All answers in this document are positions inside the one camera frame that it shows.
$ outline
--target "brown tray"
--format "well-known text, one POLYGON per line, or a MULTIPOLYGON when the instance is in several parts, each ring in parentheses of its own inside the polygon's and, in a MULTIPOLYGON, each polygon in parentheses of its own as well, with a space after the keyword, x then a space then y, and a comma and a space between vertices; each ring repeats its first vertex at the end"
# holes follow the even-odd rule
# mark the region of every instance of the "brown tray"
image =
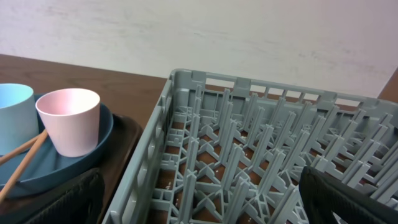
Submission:
MULTIPOLYGON (((113 115, 113 119, 113 130, 109 136, 106 150, 101 160, 95 165, 95 167, 99 167, 105 182, 104 206, 99 216, 99 222, 103 219, 104 213, 111 203, 111 199, 119 185, 124 170, 142 134, 142 128, 133 119, 115 114, 113 115)), ((40 200, 41 195, 6 199, 0 205, 0 215, 15 212, 17 209, 34 200, 40 200)))

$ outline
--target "chopsticks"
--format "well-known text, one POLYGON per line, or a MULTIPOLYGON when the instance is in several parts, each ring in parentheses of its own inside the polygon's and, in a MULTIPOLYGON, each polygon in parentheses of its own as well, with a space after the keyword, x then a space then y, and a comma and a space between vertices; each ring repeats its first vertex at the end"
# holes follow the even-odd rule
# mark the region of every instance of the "chopsticks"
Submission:
POLYGON ((21 152, 25 151, 28 147, 31 147, 39 138, 39 136, 40 135, 37 135, 36 137, 32 138, 31 140, 25 142, 23 145, 11 151, 10 153, 0 157, 0 166, 6 163, 8 160, 14 158, 16 155, 19 155, 21 152))
POLYGON ((25 171, 26 167, 29 165, 29 163, 32 161, 33 157, 35 156, 36 152, 39 151, 41 145, 43 145, 45 139, 47 138, 48 133, 47 130, 45 129, 40 135, 32 138, 31 140, 27 141, 25 144, 19 146, 9 154, 3 156, 0 158, 0 165, 8 161, 9 159, 13 158, 14 156, 18 155, 19 152, 22 152, 23 150, 27 149, 33 142, 33 146, 29 151, 27 152, 26 156, 22 160, 22 162, 19 164, 17 169, 14 171, 14 173, 11 175, 10 179, 7 181, 3 189, 0 191, 0 203, 6 198, 7 194, 10 192, 12 187, 16 184, 18 179, 21 177, 22 173, 25 171))

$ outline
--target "blue plate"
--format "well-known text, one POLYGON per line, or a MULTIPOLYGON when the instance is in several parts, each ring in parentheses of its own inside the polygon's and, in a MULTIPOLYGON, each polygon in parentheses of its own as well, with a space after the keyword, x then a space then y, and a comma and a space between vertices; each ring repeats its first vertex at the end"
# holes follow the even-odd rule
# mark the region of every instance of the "blue plate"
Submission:
MULTIPOLYGON (((40 96, 35 95, 35 100, 38 100, 40 96)), ((8 197, 21 197, 44 192, 91 168, 105 150, 105 142, 113 127, 113 117, 110 110, 104 104, 101 104, 100 110, 98 145, 92 152, 74 158, 61 156, 55 150, 51 139, 47 138, 8 197)), ((39 117, 39 129, 42 132, 44 130, 43 122, 40 116, 37 116, 39 117)), ((0 166, 0 189, 7 183, 26 153, 27 151, 0 166)))

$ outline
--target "wooden table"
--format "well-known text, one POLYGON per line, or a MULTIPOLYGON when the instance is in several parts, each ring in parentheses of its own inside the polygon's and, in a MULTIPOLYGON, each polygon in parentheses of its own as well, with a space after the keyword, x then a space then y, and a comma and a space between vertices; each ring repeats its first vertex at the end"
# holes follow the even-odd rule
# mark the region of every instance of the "wooden table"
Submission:
POLYGON ((165 78, 0 55, 0 83, 29 85, 35 93, 62 88, 87 88, 116 114, 145 128, 163 90, 165 78))
MULTIPOLYGON (((106 159, 102 159, 98 164, 105 181, 104 208, 101 217, 116 191, 135 144, 139 140, 142 132, 139 126, 143 128, 146 126, 165 81, 164 78, 0 55, 0 83, 29 85, 35 93, 46 93, 62 88, 91 89, 100 95, 101 101, 113 113, 137 121, 138 124, 125 119, 124 125, 129 126, 128 130, 132 132, 130 134, 120 133, 120 128, 113 132, 109 143, 117 142, 125 146, 116 153, 103 156, 106 159)), ((0 214, 15 211, 31 203, 35 198, 36 196, 7 200, 0 206, 0 214)))

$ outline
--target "gray plastic dish rack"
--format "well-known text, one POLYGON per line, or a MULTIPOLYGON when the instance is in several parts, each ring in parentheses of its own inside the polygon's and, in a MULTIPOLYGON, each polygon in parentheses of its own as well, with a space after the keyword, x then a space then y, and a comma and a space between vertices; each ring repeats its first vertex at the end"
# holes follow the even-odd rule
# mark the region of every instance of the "gray plastic dish rack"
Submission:
POLYGON ((174 70, 103 223, 156 215, 167 224, 308 223, 297 185, 304 166, 398 210, 397 109, 374 98, 174 70), (233 89, 208 90, 207 78, 233 89), (283 90, 279 100, 268 97, 271 88, 283 90), (300 93, 296 102, 287 100, 290 91, 300 93), (337 99, 360 104, 346 111, 337 99))

